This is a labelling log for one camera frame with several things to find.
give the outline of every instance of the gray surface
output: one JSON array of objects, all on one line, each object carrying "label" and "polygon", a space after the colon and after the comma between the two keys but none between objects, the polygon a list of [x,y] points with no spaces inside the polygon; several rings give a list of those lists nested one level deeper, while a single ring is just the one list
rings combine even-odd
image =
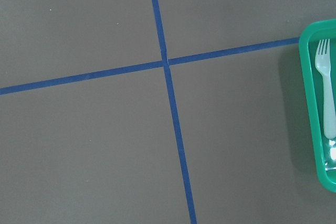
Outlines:
[{"label": "gray surface", "polygon": [[188,223],[162,69],[1,96],[1,223]]},{"label": "gray surface", "polygon": [[159,0],[169,58],[297,37],[336,0]]},{"label": "gray surface", "polygon": [[0,87],[161,59],[151,0],[0,5]]},{"label": "gray surface", "polygon": [[298,46],[172,67],[198,223],[334,223]]}]

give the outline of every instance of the fork head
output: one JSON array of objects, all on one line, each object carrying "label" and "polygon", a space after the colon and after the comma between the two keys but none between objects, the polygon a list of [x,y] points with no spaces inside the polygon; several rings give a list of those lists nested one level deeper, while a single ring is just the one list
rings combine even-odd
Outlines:
[{"label": "fork head", "polygon": [[319,41],[315,55],[315,66],[322,75],[330,74],[330,39]]}]

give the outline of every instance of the white utensil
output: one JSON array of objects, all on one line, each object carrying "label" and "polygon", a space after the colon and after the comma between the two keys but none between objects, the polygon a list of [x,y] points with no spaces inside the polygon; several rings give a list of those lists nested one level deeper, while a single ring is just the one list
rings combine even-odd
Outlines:
[{"label": "white utensil", "polygon": [[322,39],[316,50],[316,69],[323,77],[323,126],[328,139],[336,137],[336,113],[330,78],[330,39]]}]

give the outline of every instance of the blue line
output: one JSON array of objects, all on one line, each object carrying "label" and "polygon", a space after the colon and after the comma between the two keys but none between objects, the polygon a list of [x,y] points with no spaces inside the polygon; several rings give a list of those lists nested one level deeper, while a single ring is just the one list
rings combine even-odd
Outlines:
[{"label": "blue line", "polygon": [[92,73],[84,73],[79,74],[76,76],[68,76],[68,77],[62,77],[52,80],[46,80],[46,81],[38,81],[33,83],[27,83],[12,87],[6,87],[6,88],[0,88],[0,95],[2,94],[9,94],[9,93],[15,93],[15,92],[21,92],[31,89],[40,89],[45,87],[51,87],[66,83],[72,83],[77,81],[85,81],[85,80],[91,80],[96,78],[102,78],[107,76],[115,76],[117,74],[123,74],[123,73],[130,73],[130,72],[136,72],[136,71],[142,71],[152,68],[159,68],[162,67],[161,61],[155,61],[155,62],[149,62],[149,63],[143,63],[128,67],[121,67],[121,68],[114,68],[109,70],[102,70],[98,72],[92,72]]},{"label": "blue line", "polygon": [[230,49],[225,49],[225,50],[220,50],[220,51],[205,52],[203,54],[198,54],[198,55],[190,55],[190,56],[169,59],[169,65],[176,65],[176,64],[182,64],[182,63],[187,63],[191,61],[198,61],[198,60],[205,60],[205,59],[217,58],[217,57],[222,57],[222,56],[242,54],[243,52],[251,52],[251,51],[262,50],[262,49],[267,49],[267,48],[286,46],[286,45],[296,44],[298,42],[299,42],[299,37],[295,37],[295,38],[259,43],[259,44],[249,45],[249,46],[230,48]]},{"label": "blue line", "polygon": [[174,87],[173,87],[173,80],[172,80],[172,75],[170,72],[168,59],[167,59],[167,49],[166,49],[166,43],[164,39],[159,0],[152,0],[152,4],[153,4],[153,11],[154,11],[155,23],[156,23],[156,28],[157,28],[157,36],[159,38],[164,75],[166,78],[170,109],[172,113],[177,150],[179,154],[178,156],[180,158],[180,165],[181,165],[181,171],[182,171],[182,177],[183,177],[183,183],[184,183],[185,196],[186,196],[186,200],[188,204],[189,217],[190,217],[191,224],[197,224],[193,194],[191,190],[189,172],[188,172],[188,167],[187,167],[187,162],[186,162],[185,152],[184,152],[184,145],[183,145],[183,140],[182,140],[180,120],[178,117],[178,111],[177,111],[177,105],[176,105],[176,99],[175,99],[175,93],[174,93]]}]

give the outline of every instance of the green plastic container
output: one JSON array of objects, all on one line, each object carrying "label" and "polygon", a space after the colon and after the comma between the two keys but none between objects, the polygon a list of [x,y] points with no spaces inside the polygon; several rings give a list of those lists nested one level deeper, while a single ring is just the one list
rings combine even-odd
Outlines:
[{"label": "green plastic container", "polygon": [[300,37],[299,49],[318,178],[326,189],[336,192],[336,158],[331,158],[336,139],[330,141],[323,134],[323,82],[322,75],[315,68],[318,42],[328,38],[331,82],[336,101],[336,19],[309,25]]}]

